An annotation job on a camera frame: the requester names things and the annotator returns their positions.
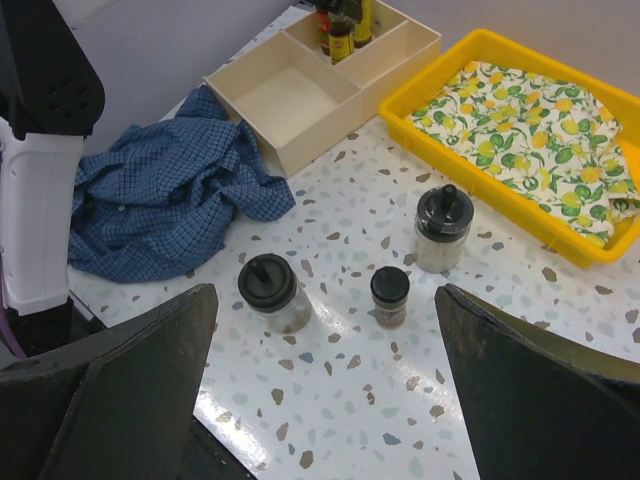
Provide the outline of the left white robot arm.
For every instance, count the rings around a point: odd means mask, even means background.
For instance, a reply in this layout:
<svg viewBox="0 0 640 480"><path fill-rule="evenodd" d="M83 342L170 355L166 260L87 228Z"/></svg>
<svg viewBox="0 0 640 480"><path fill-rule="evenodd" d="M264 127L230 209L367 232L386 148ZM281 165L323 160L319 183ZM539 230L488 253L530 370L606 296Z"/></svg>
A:
<svg viewBox="0 0 640 480"><path fill-rule="evenodd" d="M66 343L76 170L105 106L73 31L103 1L1 4L1 340L18 358Z"/></svg>

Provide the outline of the clear shaker jar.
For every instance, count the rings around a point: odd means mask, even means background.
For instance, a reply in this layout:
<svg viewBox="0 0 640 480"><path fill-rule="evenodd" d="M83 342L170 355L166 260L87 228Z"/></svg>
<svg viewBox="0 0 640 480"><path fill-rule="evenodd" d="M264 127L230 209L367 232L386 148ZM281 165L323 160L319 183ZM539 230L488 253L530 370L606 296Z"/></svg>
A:
<svg viewBox="0 0 640 480"><path fill-rule="evenodd" d="M238 276L238 290L274 333L290 335L311 319L313 308L289 263L273 253L251 258Z"/></svg>
<svg viewBox="0 0 640 480"><path fill-rule="evenodd" d="M464 253L474 214L470 197L453 184L425 192L414 222L415 263L436 274L453 269Z"/></svg>

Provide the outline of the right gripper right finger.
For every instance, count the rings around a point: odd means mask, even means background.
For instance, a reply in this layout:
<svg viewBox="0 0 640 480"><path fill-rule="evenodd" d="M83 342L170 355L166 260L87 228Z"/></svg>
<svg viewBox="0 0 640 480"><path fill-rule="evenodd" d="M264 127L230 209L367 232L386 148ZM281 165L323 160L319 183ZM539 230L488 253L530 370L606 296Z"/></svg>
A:
<svg viewBox="0 0 640 480"><path fill-rule="evenodd" d="M453 284L435 306L481 478L638 478L638 364Z"/></svg>

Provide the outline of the yellow-label bottle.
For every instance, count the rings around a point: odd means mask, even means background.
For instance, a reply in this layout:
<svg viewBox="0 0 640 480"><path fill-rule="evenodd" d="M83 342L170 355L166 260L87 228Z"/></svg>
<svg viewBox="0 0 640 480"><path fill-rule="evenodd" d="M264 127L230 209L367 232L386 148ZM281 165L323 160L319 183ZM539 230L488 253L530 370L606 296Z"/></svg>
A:
<svg viewBox="0 0 640 480"><path fill-rule="evenodd" d="M329 15L329 50L333 65L354 53L353 24L346 16Z"/></svg>
<svg viewBox="0 0 640 480"><path fill-rule="evenodd" d="M372 11L370 0L360 0L362 18L355 24L354 29L354 46L356 49L363 48L368 45L373 38L372 33Z"/></svg>

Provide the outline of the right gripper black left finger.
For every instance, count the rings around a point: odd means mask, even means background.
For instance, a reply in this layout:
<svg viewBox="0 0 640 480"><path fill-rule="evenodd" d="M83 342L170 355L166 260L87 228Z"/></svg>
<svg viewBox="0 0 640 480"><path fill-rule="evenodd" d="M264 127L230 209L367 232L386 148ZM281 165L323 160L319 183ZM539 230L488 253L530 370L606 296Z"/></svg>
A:
<svg viewBox="0 0 640 480"><path fill-rule="evenodd" d="M200 284L1 370L4 479L175 479L216 325Z"/></svg>

